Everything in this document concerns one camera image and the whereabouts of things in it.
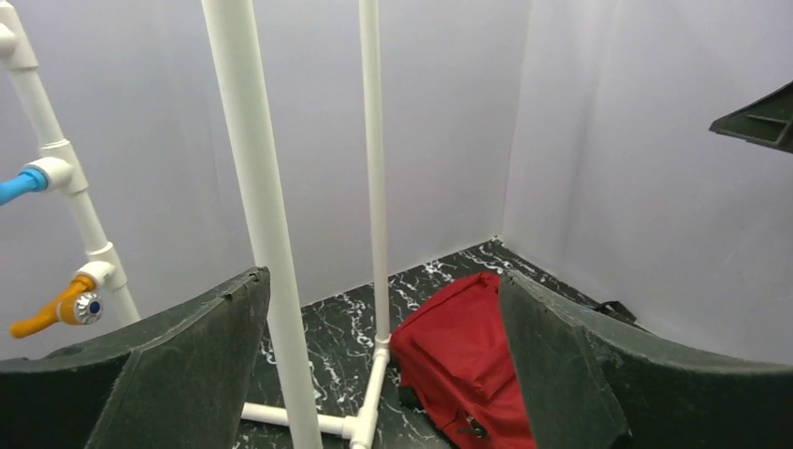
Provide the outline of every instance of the marble pattern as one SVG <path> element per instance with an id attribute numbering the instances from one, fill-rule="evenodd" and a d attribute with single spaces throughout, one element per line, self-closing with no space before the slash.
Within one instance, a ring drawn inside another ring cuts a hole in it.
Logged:
<path id="1" fill-rule="evenodd" d="M 595 303 L 510 252 L 500 241 L 492 239 L 390 277 L 388 283 L 393 328 L 451 281 L 484 270 L 502 273 L 504 269 L 521 271 L 577 302 Z M 355 414 L 364 399 L 371 363 L 374 335 L 372 286 L 365 285 L 305 307 L 303 320 L 317 411 L 335 416 Z M 259 351 L 248 401 L 283 407 L 269 335 L 262 339 Z M 374 447 L 452 447 L 433 428 L 426 413 L 400 406 L 396 392 L 398 382 L 397 369 L 389 367 L 382 388 Z M 348 447 L 346 441 L 332 435 L 323 435 L 323 444 L 325 448 Z M 292 447 L 292 444 L 286 427 L 242 421 L 233 447 L 282 449 Z"/>

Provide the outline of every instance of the valve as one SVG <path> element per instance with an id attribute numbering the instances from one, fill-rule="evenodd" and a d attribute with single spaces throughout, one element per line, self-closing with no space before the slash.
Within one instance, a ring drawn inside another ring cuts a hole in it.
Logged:
<path id="1" fill-rule="evenodd" d="M 11 325 L 11 337 L 23 339 L 58 322 L 72 326 L 95 323 L 101 318 L 104 309 L 102 299 L 94 293 L 95 288 L 94 279 L 78 274 L 64 292 L 44 306 L 36 316 Z"/>

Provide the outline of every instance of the bag strap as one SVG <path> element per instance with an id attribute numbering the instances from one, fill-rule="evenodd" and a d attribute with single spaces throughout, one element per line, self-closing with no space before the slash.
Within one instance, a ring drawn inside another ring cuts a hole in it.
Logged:
<path id="1" fill-rule="evenodd" d="M 628 320 L 630 323 L 636 323 L 636 315 L 631 313 L 625 304 L 621 303 L 620 301 L 606 301 L 601 302 L 597 306 L 591 308 L 593 311 L 597 311 L 599 313 L 603 313 L 604 315 L 609 315 L 611 313 L 616 313 L 621 315 L 623 318 Z"/>

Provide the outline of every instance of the white wall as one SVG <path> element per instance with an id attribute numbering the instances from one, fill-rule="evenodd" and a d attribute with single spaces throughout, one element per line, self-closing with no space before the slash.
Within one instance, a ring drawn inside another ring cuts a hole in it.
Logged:
<path id="1" fill-rule="evenodd" d="M 793 157 L 708 132 L 793 78 L 793 4 L 537 3 L 508 245 L 661 336 L 793 362 Z"/>
<path id="2" fill-rule="evenodd" d="M 16 4 L 41 76 L 143 315 L 252 264 L 199 2 Z M 355 2 L 256 2 L 304 303 L 370 282 Z M 500 229 L 527 1 L 382 2 L 389 263 L 414 266 Z M 0 170 L 36 142 L 0 80 Z M 58 196 L 0 214 L 0 327 L 30 316 L 83 263 Z M 39 356 L 116 326 L 58 326 L 0 357 Z"/>

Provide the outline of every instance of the orange valve handle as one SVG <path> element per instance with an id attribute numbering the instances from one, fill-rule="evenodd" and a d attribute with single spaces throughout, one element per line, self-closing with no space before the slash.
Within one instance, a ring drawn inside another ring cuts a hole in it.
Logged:
<path id="1" fill-rule="evenodd" d="M 23 339 L 58 322 L 64 322 L 69 325 L 83 324 L 78 317 L 75 316 L 74 304 L 79 299 L 80 295 L 91 292 L 95 288 L 96 282 L 90 277 L 82 274 L 75 276 L 63 293 L 41 308 L 36 316 L 25 321 L 18 321 L 11 325 L 11 328 L 8 330 L 11 337 Z"/>

